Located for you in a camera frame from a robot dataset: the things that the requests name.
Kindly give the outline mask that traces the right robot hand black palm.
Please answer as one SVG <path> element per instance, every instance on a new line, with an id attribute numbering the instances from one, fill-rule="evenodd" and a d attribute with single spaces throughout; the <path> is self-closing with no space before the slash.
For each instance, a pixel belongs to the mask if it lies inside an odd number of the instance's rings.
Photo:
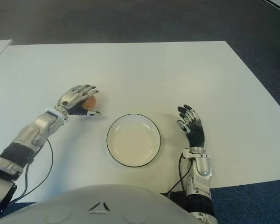
<path id="1" fill-rule="evenodd" d="M 188 105 L 178 106 L 177 110 L 182 118 L 182 120 L 177 120 L 177 124 L 184 131 L 189 141 L 189 147 L 204 148 L 205 135 L 197 112 Z"/>

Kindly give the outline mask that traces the left robot hand silver back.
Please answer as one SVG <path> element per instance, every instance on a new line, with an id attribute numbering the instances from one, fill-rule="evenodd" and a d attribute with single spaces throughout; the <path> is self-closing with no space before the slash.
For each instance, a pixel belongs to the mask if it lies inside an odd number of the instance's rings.
<path id="1" fill-rule="evenodd" d="M 101 115 L 94 109 L 87 109 L 85 102 L 93 97 L 99 90 L 93 85 L 77 85 L 63 94 L 57 102 L 57 107 L 62 107 L 69 115 L 96 116 Z"/>

